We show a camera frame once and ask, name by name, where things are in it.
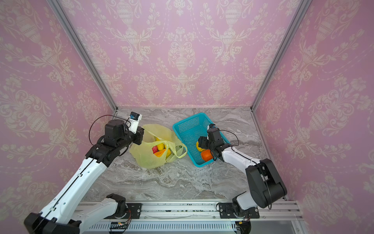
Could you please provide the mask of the yellow plastic bag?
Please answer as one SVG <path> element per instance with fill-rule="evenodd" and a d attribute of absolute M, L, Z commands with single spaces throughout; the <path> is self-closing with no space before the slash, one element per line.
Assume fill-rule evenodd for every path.
<path fill-rule="evenodd" d="M 172 130 L 158 124 L 146 124 L 143 129 L 141 144 L 130 148 L 130 154 L 140 167 L 157 168 L 187 155 L 187 146 Z"/>

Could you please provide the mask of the yellow lemon fruit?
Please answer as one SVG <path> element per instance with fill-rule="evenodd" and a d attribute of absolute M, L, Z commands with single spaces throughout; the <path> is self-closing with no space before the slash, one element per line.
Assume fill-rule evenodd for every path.
<path fill-rule="evenodd" d="M 199 142 L 196 142 L 196 149 L 199 151 L 199 152 L 203 152 L 205 149 L 201 148 L 199 146 Z"/>

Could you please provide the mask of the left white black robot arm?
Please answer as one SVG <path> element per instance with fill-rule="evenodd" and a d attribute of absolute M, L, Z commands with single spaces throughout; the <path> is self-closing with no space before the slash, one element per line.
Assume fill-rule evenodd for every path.
<path fill-rule="evenodd" d="M 105 134 L 99 138 L 63 189 L 39 213 L 30 213 L 24 226 L 30 234 L 82 234 L 106 217 L 123 218 L 130 214 L 126 199 L 110 194 L 96 205 L 76 212 L 88 190 L 123 155 L 131 144 L 140 145 L 144 129 L 139 126 L 142 116 L 131 112 L 127 119 L 111 120 Z"/>

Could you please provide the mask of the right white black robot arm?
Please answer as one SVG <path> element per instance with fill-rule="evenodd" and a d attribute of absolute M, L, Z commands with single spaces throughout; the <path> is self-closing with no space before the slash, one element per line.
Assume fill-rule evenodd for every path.
<path fill-rule="evenodd" d="M 207 130 L 207 136 L 198 139 L 198 146 L 210 150 L 213 159 L 231 164 L 246 175 L 249 190 L 232 200 L 234 213 L 242 217 L 255 207 L 271 208 L 272 204 L 285 197 L 287 188 L 270 159 L 255 159 L 226 143 L 219 128 Z"/>

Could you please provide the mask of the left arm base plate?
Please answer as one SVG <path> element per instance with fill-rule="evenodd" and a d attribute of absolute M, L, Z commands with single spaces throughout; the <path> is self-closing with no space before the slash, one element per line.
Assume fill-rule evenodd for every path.
<path fill-rule="evenodd" d="M 127 209 L 123 213 L 115 214 L 117 219 L 140 219 L 142 203 L 127 203 Z"/>

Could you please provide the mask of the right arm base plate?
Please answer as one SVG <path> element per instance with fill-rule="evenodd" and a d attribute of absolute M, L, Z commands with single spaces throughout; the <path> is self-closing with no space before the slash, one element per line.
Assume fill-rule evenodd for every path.
<path fill-rule="evenodd" d="M 233 203 L 218 202 L 216 211 L 219 212 L 221 219 L 258 219 L 260 218 L 257 207 L 252 207 L 248 210 L 242 210 L 239 206 Z"/>

